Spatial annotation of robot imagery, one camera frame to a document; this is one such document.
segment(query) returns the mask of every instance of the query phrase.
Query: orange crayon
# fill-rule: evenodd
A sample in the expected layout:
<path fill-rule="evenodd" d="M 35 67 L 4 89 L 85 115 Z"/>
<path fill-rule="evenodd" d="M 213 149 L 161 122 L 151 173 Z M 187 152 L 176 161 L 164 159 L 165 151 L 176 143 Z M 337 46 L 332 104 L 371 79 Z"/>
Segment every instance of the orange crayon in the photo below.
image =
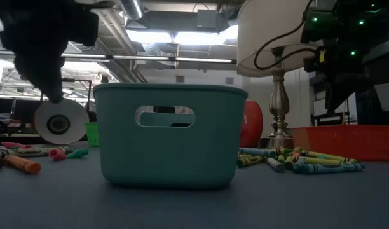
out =
<path fill-rule="evenodd" d="M 15 168 L 29 174 L 38 174 L 42 169 L 42 166 L 37 162 L 33 162 L 25 158 L 20 158 L 19 156 L 8 155 L 4 158 L 4 160 L 8 165 L 14 166 Z"/>

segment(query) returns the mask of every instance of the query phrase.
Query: blue table surface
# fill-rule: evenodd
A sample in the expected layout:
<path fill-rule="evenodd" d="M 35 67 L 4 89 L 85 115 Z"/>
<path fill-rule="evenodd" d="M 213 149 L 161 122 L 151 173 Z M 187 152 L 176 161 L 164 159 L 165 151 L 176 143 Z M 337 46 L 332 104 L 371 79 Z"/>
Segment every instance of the blue table surface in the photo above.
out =
<path fill-rule="evenodd" d="M 99 149 L 42 165 L 39 175 L 0 170 L 0 228 L 389 228 L 389 163 L 363 172 L 277 174 L 237 169 L 217 191 L 125 188 L 100 172 Z"/>

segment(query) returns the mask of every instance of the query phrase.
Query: black cable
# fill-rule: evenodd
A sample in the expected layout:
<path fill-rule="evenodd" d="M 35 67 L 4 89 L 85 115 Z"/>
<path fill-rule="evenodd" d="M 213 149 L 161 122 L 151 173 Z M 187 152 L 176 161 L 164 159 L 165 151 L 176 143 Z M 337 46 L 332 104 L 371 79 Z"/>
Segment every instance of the black cable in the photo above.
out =
<path fill-rule="evenodd" d="M 272 65 L 268 66 L 268 67 L 261 67 L 259 68 L 259 70 L 267 70 L 267 69 L 270 69 L 272 67 L 275 67 L 277 64 L 281 63 L 282 61 L 286 60 L 287 58 L 297 54 L 297 53 L 300 53 L 300 52 L 313 52 L 315 55 L 316 55 L 316 50 L 315 49 L 312 49 L 312 48 L 301 48 L 299 50 L 296 50 L 296 51 L 293 51 L 291 53 L 288 53 L 286 56 L 282 57 L 280 60 L 276 61 L 275 63 L 273 63 Z"/>
<path fill-rule="evenodd" d="M 270 65 L 270 66 L 268 66 L 268 67 L 259 67 L 259 66 L 258 66 L 258 63 L 257 63 L 257 61 L 258 61 L 258 56 L 259 56 L 259 54 L 261 54 L 261 52 L 264 50 L 265 47 L 267 47 L 270 43 L 272 43 L 272 42 L 274 42 L 274 41 L 276 41 L 276 40 L 278 40 L 278 39 L 284 38 L 284 37 L 286 37 L 286 36 L 289 36 L 289 35 L 295 33 L 296 31 L 298 31 L 298 30 L 303 26 L 304 21 L 306 20 L 306 15 L 307 15 L 307 13 L 308 13 L 308 9 L 309 9 L 310 4 L 311 4 L 312 2 L 313 2 L 313 0 L 309 0 L 308 4 L 306 5 L 306 8 L 304 9 L 304 12 L 303 12 L 302 22 L 301 22 L 295 29 L 293 29 L 293 30 L 291 30 L 291 31 L 289 31 L 289 32 L 287 32 L 287 33 L 285 33 L 285 34 L 282 34 L 282 35 L 279 35 L 279 36 L 277 36 L 277 37 L 274 37 L 274 38 L 270 39 L 270 40 L 267 41 L 264 45 L 262 45 L 262 47 L 260 47 L 260 48 L 258 49 L 258 51 L 256 52 L 256 56 L 255 56 L 255 58 L 254 58 L 254 66 L 255 66 L 258 70 L 267 70 L 267 69 L 270 69 L 271 67 L 274 67 L 274 66 L 277 65 L 278 63 L 284 61 L 286 58 L 289 58 L 289 57 L 291 56 L 291 55 L 288 54 L 288 55 L 284 56 L 281 60 L 279 60 L 278 62 L 276 62 L 275 64 L 272 64 L 272 65 Z M 298 51 L 292 52 L 292 53 L 293 53 L 292 55 L 294 55 L 294 54 L 296 54 L 296 53 L 299 53 L 299 52 L 312 51 L 312 50 L 314 50 L 314 49 L 312 49 L 312 48 L 307 48 L 307 49 L 306 49 L 306 48 L 302 48 L 302 49 L 300 49 L 300 50 L 298 50 Z"/>
<path fill-rule="evenodd" d="M 202 5 L 206 6 L 206 8 L 207 8 L 208 10 L 210 10 L 210 8 L 209 8 L 206 4 L 204 4 L 204 3 L 196 3 L 195 6 L 193 7 L 192 12 L 195 12 L 196 6 L 199 5 L 199 4 L 202 4 Z"/>

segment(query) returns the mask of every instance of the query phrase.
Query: red object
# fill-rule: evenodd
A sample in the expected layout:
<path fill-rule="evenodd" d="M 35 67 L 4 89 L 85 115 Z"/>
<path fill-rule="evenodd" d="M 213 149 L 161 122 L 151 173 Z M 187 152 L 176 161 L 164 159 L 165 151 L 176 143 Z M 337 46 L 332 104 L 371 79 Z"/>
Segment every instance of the red object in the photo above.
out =
<path fill-rule="evenodd" d="M 389 126 L 333 125 L 292 129 L 295 147 L 357 160 L 389 161 Z"/>
<path fill-rule="evenodd" d="M 253 148 L 258 146 L 263 132 L 263 112 L 258 103 L 245 101 L 243 125 L 241 129 L 240 147 Z"/>
<path fill-rule="evenodd" d="M 7 147 L 8 149 L 11 149 L 14 146 L 19 146 L 20 148 L 23 146 L 20 143 L 14 143 L 14 142 L 2 142 L 1 145 Z"/>
<path fill-rule="evenodd" d="M 49 152 L 49 157 L 54 161 L 65 160 L 66 154 L 60 149 L 53 149 Z"/>

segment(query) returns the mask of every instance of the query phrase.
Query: lamp shade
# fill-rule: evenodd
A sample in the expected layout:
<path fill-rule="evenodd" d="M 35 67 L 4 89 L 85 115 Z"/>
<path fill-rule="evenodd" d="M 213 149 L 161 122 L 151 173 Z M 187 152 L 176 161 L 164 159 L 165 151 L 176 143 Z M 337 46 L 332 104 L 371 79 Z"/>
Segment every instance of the lamp shade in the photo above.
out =
<path fill-rule="evenodd" d="M 272 69 L 258 70 L 254 66 L 256 51 L 270 39 L 295 29 L 309 0 L 247 0 L 238 13 L 237 73 L 242 76 L 271 76 Z M 270 43 L 260 54 L 260 67 L 275 62 L 271 49 L 283 46 L 283 56 L 300 48 L 312 48 L 317 44 L 301 44 L 302 28 L 295 33 Z M 303 67 L 303 58 L 311 52 L 297 53 L 283 62 L 286 71 Z"/>

